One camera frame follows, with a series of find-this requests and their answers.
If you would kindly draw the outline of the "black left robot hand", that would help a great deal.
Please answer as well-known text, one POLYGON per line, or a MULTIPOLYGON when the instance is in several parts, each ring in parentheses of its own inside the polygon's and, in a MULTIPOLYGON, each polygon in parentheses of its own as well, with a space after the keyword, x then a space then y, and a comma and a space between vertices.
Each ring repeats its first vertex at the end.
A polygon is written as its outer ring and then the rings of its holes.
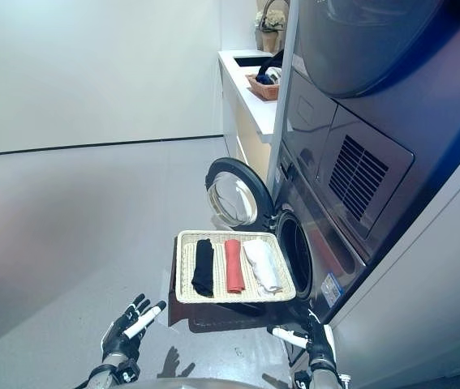
POLYGON ((115 353, 121 353, 135 361, 140 355, 140 342, 147 328, 155 318, 165 310, 165 301, 154 306, 141 293, 128 305, 123 313, 114 320, 101 339, 102 360, 115 353))

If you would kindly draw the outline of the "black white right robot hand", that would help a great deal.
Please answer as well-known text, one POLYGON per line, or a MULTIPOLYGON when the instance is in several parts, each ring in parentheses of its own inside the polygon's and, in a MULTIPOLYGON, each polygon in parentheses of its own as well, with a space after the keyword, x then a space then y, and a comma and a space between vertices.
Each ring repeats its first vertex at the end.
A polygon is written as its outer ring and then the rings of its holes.
POLYGON ((316 314, 307 310, 307 333, 301 334, 289 331, 279 326, 267 327, 267 332, 285 342, 302 348, 309 355, 309 365, 325 363, 336 367, 336 359, 331 346, 325 325, 320 322, 316 314))

